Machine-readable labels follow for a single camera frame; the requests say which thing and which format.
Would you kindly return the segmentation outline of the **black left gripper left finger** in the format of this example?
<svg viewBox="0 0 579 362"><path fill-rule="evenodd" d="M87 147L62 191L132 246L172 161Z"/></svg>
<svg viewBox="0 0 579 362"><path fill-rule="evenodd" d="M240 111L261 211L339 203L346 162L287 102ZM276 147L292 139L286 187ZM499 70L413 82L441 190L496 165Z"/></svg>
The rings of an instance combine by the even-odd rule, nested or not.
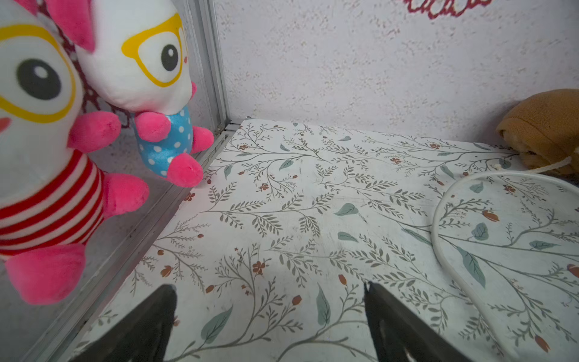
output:
<svg viewBox="0 0 579 362"><path fill-rule="evenodd" d="M160 286L72 361L163 361L176 304L175 286Z"/></svg>

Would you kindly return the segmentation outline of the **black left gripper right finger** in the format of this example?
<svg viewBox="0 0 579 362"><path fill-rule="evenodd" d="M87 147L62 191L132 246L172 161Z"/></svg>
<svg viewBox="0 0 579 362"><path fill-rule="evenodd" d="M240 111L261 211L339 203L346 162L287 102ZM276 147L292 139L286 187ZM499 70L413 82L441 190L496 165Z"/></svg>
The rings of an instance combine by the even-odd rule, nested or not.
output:
<svg viewBox="0 0 579 362"><path fill-rule="evenodd" d="M367 324L379 361L469 361L383 286L364 285Z"/></svg>

